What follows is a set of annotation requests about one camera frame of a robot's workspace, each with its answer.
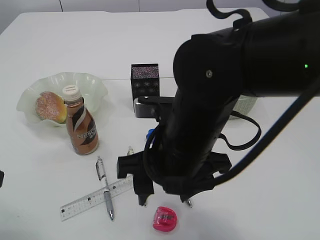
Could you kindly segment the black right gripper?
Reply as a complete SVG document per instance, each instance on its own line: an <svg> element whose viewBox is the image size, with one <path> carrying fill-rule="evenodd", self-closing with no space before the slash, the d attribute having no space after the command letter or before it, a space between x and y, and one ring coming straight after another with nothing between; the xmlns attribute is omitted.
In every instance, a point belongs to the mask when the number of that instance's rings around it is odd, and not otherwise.
<svg viewBox="0 0 320 240"><path fill-rule="evenodd" d="M232 166L227 154L211 152L200 168L184 172L186 163L172 170L165 165L164 156L163 151L150 149L117 159L117 177L133 175L134 193L140 206L145 206L148 197L154 194L153 183L162 186L167 194L180 196L184 203L198 193L212 190L213 174L225 174Z"/></svg>

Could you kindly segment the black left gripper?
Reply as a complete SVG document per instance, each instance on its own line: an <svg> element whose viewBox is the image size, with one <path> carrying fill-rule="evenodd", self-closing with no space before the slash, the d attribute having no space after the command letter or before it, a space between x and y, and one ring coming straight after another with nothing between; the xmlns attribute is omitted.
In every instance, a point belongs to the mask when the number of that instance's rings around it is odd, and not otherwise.
<svg viewBox="0 0 320 240"><path fill-rule="evenodd" d="M3 171L0 171L0 187L3 185L5 173Z"/></svg>

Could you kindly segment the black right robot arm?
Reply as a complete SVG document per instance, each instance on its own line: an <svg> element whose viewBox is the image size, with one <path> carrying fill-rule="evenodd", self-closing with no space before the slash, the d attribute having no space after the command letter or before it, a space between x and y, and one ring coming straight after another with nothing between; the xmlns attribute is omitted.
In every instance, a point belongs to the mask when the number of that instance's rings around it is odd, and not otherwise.
<svg viewBox="0 0 320 240"><path fill-rule="evenodd" d="M154 184L182 202L212 190L242 172L295 115L320 94L320 3L241 28L195 34L173 61L177 91L168 116L159 122L144 150L119 157L117 176L133 176L138 203ZM212 152L241 95L295 96L296 101L235 166Z"/></svg>

